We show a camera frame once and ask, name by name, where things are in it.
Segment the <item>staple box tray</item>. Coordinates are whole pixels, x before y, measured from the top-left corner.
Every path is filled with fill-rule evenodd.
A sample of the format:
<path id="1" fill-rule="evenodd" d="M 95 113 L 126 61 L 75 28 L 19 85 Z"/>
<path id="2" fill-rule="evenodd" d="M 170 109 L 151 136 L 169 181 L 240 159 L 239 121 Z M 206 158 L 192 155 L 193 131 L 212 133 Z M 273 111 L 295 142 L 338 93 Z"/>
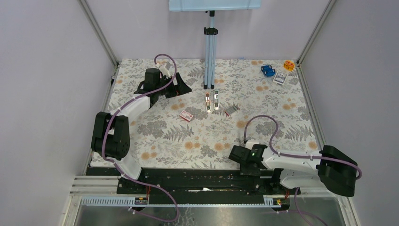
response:
<path id="1" fill-rule="evenodd" d="M 229 106 L 228 108 L 226 108 L 224 110 L 224 113 L 226 114 L 226 116 L 231 116 L 232 114 L 234 114 L 238 110 L 240 110 L 239 107 L 237 107 L 236 105 L 232 105 L 232 106 Z"/>

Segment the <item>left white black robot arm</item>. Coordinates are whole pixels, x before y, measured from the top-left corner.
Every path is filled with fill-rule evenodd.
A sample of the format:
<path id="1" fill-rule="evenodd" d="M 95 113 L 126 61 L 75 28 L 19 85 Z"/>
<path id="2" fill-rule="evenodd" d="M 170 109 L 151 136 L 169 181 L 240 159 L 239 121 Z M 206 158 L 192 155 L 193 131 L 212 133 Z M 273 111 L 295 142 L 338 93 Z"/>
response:
<path id="1" fill-rule="evenodd" d="M 97 113 L 91 150 L 112 163 L 124 178 L 129 179 L 128 188 L 132 192 L 143 192 L 146 181 L 140 177 L 142 168 L 137 160 L 128 155 L 131 122 L 153 107 L 160 96 L 172 98 L 189 92 L 191 88 L 178 72 L 173 76 L 166 76 L 160 69 L 149 68 L 129 101 L 111 112 Z"/>

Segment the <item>pink stapler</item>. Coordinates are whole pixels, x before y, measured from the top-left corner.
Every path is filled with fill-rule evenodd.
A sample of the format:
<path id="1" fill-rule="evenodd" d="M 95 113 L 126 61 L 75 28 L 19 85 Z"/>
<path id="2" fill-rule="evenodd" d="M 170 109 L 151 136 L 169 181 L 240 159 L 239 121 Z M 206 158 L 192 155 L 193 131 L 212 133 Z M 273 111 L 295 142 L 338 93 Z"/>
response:
<path id="1" fill-rule="evenodd" d="M 208 92 L 205 94 L 205 107 L 206 107 L 206 111 L 207 111 L 208 113 L 212 112 L 212 109 L 211 109 L 211 102 L 210 102 L 210 96 L 209 96 L 209 93 L 208 93 Z"/>

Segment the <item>red white staple box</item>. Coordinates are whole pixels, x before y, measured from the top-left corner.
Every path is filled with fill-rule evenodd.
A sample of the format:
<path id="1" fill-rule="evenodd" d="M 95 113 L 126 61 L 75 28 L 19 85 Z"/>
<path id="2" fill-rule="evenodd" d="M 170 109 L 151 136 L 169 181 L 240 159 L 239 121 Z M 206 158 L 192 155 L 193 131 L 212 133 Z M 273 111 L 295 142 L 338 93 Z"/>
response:
<path id="1" fill-rule="evenodd" d="M 187 112 L 187 111 L 181 111 L 179 113 L 179 117 L 182 118 L 185 121 L 191 122 L 194 116 L 191 113 Z"/>

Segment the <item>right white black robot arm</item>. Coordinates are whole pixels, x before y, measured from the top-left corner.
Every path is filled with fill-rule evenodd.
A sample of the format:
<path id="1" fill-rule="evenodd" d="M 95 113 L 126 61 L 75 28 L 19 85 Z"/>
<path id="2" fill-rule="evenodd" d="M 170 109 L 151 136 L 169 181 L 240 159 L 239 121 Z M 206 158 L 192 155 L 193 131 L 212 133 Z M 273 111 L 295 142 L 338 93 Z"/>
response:
<path id="1" fill-rule="evenodd" d="M 358 164 L 331 145 L 321 151 L 295 154 L 293 151 L 274 151 L 266 145 L 247 142 L 245 147 L 233 146 L 230 160 L 238 163 L 245 175 L 258 175 L 261 170 L 273 170 L 277 177 L 270 180 L 276 194 L 298 187 L 324 187 L 345 197 L 353 197 Z"/>

